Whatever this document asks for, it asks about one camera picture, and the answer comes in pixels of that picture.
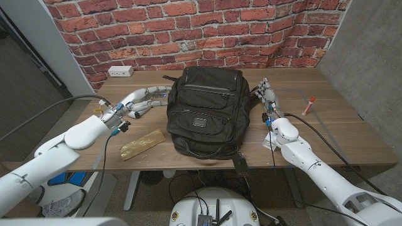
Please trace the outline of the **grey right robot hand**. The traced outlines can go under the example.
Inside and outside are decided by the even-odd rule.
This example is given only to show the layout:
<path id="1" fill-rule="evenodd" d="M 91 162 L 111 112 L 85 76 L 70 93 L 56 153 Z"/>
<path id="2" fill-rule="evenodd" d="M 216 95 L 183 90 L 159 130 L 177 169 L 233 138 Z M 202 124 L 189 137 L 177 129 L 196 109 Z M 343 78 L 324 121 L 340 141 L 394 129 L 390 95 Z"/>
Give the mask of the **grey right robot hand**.
<path id="1" fill-rule="evenodd" d="M 254 94 L 263 103 L 266 111 L 263 114 L 263 122 L 266 122 L 268 119 L 274 121 L 285 116 L 280 109 L 279 100 L 267 78 L 263 78 Z"/>

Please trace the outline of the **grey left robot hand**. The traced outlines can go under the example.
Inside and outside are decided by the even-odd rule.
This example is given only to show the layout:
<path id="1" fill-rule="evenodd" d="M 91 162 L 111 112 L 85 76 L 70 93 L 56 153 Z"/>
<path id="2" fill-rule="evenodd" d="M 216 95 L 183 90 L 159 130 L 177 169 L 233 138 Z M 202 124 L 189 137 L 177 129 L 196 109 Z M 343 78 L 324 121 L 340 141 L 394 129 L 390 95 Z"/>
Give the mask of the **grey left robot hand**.
<path id="1" fill-rule="evenodd" d="M 153 98 L 165 97 L 167 92 L 170 90 L 171 87 L 167 86 L 154 86 L 147 89 L 137 89 L 122 99 L 120 103 L 126 106 L 129 102 L 132 102 L 133 104 L 128 107 L 129 111 L 127 115 L 133 119 L 139 119 L 152 107 L 167 105 L 168 102 L 153 100 Z"/>

